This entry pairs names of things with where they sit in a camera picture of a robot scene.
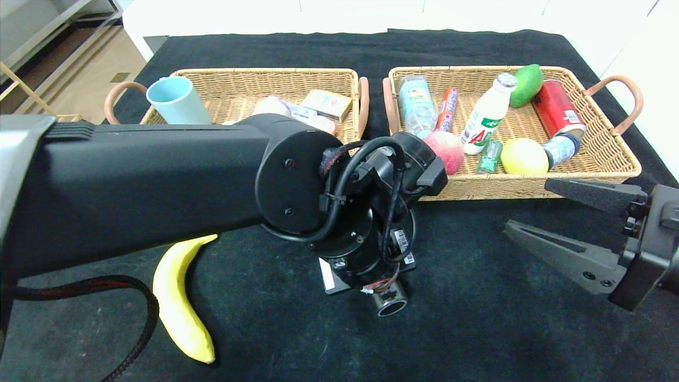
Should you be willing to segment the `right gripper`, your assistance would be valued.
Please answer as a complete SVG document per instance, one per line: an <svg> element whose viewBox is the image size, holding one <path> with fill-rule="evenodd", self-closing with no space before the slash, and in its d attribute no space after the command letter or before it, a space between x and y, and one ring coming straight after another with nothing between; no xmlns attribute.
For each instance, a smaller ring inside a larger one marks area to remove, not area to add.
<svg viewBox="0 0 679 382"><path fill-rule="evenodd" d="M626 243L624 254L634 255L628 268L610 249L514 220L504 228L509 239L587 292L610 293L610 302L629 311L638 309L656 287L678 293L676 188L658 185L649 201L640 186L603 181L549 178L545 189L611 215L641 218L648 212L637 237Z"/></svg>

